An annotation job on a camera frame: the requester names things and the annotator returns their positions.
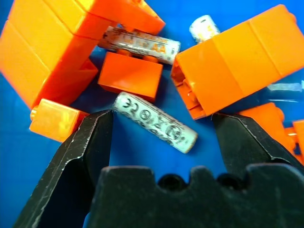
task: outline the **lego stud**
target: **lego stud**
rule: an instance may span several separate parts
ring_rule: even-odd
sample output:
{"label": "lego stud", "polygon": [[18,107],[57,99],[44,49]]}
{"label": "lego stud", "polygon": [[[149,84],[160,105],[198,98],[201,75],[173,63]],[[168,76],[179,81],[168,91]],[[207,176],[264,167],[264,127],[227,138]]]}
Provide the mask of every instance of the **lego stud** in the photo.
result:
{"label": "lego stud", "polygon": [[124,49],[117,49],[117,54],[120,54],[120,55],[123,55],[123,56],[128,56],[128,57],[131,57],[132,54],[130,51],[128,50],[124,50]]}
{"label": "lego stud", "polygon": [[142,57],[143,60],[149,61],[149,62],[153,62],[153,63],[158,63],[157,58],[153,57],[153,56],[144,56]]}
{"label": "lego stud", "polygon": [[33,119],[35,118],[35,115],[37,113],[37,109],[38,109],[38,106],[35,106],[32,111],[30,112],[30,120],[33,121]]}
{"label": "lego stud", "polygon": [[131,27],[128,27],[128,26],[124,26],[123,28],[124,28],[124,30],[126,30],[127,32],[133,32],[133,31],[134,31],[134,28],[131,28]]}
{"label": "lego stud", "polygon": [[190,91],[187,95],[188,95],[188,98],[189,98],[192,102],[198,102],[197,97],[195,96],[195,94],[194,94],[192,91]]}
{"label": "lego stud", "polygon": [[284,119],[285,119],[285,116],[284,116],[283,111],[282,111],[280,108],[278,108],[278,107],[276,107],[275,109],[276,109],[276,112],[277,112],[277,114],[278,114],[278,116],[279,116],[281,122],[283,122]]}
{"label": "lego stud", "polygon": [[198,137],[198,134],[189,127],[132,94],[120,93],[113,104],[113,109],[132,119],[182,153],[188,153]]}
{"label": "lego stud", "polygon": [[295,132],[295,129],[293,127],[287,127],[285,128],[285,132],[286,134],[293,139],[294,142],[297,142],[298,139],[297,139],[297,135],[296,135],[296,132]]}
{"label": "lego stud", "polygon": [[296,23],[296,17],[295,17],[295,15],[292,14],[292,13],[289,13],[289,15],[291,16],[291,18],[293,19],[293,21]]}
{"label": "lego stud", "polygon": [[173,64],[173,67],[174,67],[174,68],[178,68],[178,67],[179,67],[178,62],[175,61],[174,64]]}

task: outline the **blue background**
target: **blue background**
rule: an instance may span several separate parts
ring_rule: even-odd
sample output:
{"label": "blue background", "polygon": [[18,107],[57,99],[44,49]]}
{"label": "blue background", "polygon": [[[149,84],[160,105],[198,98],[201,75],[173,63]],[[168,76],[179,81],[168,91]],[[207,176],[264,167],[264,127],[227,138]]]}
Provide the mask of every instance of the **blue background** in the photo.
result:
{"label": "blue background", "polygon": [[[0,28],[3,27],[13,0],[0,1]],[[224,31],[279,3],[285,4],[297,17],[304,31],[303,0],[147,0],[166,22],[160,36],[181,42],[181,51],[195,45],[189,33],[190,24],[204,14],[210,14],[218,28]],[[91,60],[100,69],[105,51],[96,48]],[[182,154],[156,136],[115,114],[110,165],[144,165],[151,167],[156,179],[166,173],[179,174],[186,181],[189,171],[197,165],[207,166],[217,177],[225,172],[213,124],[210,118],[193,121],[170,80],[170,66],[162,74],[156,105],[185,123],[199,134],[189,154]],[[304,71],[297,72],[280,83],[298,83]],[[110,108],[116,94],[105,92],[96,79],[72,105],[85,112]],[[263,89],[225,109],[236,112],[275,100],[285,113],[285,125],[304,119],[302,91],[270,91]],[[48,166],[59,143],[29,131],[30,110],[6,79],[0,76],[0,227],[11,227],[27,202],[38,180]]]}

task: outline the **aa battery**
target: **aa battery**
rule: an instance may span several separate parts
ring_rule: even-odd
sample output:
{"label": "aa battery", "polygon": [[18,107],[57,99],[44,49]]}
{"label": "aa battery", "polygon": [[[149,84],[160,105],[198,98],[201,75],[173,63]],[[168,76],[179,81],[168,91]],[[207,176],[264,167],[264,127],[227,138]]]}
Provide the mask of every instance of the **aa battery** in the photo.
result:
{"label": "aa battery", "polygon": [[122,28],[109,27],[99,47],[108,50],[125,49],[135,56],[153,56],[160,62],[173,64],[181,43],[143,32],[127,32]]}
{"label": "aa battery", "polygon": [[218,27],[209,15],[197,18],[189,28],[196,42],[201,43],[220,33]]}
{"label": "aa battery", "polygon": [[126,115],[182,153],[188,153],[198,137],[195,131],[161,109],[126,92],[119,94],[113,109]]}

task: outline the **orange plastic block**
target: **orange plastic block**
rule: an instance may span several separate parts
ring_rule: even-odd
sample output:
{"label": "orange plastic block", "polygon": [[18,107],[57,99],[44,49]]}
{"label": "orange plastic block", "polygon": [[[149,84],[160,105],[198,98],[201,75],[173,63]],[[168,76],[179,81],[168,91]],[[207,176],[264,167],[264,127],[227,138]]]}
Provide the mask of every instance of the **orange plastic block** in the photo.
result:
{"label": "orange plastic block", "polygon": [[[294,127],[284,129],[284,114],[274,103],[244,110],[239,114],[253,118],[273,139],[304,164],[304,120],[295,121],[293,122]],[[296,143],[300,146],[302,156],[294,153]]]}
{"label": "orange plastic block", "polygon": [[171,77],[193,119],[304,67],[304,36],[278,5],[179,53]]}
{"label": "orange plastic block", "polygon": [[87,115],[88,113],[77,109],[42,99],[31,111],[32,123],[29,129],[47,138],[64,142],[78,129]]}
{"label": "orange plastic block", "polygon": [[126,91],[153,102],[162,74],[162,65],[108,52],[98,84],[107,91]]}
{"label": "orange plastic block", "polygon": [[122,24],[127,31],[137,29],[156,35],[165,22],[144,0],[76,0],[83,9]]}
{"label": "orange plastic block", "polygon": [[65,26],[78,36],[100,40],[116,23],[85,11],[75,0],[44,0]]}
{"label": "orange plastic block", "polygon": [[50,71],[79,69],[98,43],[73,35],[43,0],[15,0],[9,21]]}
{"label": "orange plastic block", "polygon": [[69,105],[97,73],[88,59],[79,69],[49,70],[10,21],[2,32],[0,50],[0,71],[30,108],[41,98]]}

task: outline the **battery label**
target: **battery label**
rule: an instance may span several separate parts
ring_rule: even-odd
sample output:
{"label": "battery label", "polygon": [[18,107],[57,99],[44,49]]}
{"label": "battery label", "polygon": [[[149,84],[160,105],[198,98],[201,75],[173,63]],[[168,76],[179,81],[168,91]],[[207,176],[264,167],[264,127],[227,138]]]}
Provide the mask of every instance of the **battery label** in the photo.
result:
{"label": "battery label", "polygon": [[182,153],[189,152],[198,137],[194,130],[159,108],[126,92],[119,94],[113,104],[113,109],[132,119]]}
{"label": "battery label", "polygon": [[153,56],[162,63],[172,65],[181,43],[143,32],[109,27],[98,46],[109,50],[125,49],[135,56]]}
{"label": "battery label", "polygon": [[218,27],[209,15],[197,18],[189,28],[196,42],[201,43],[220,33]]}

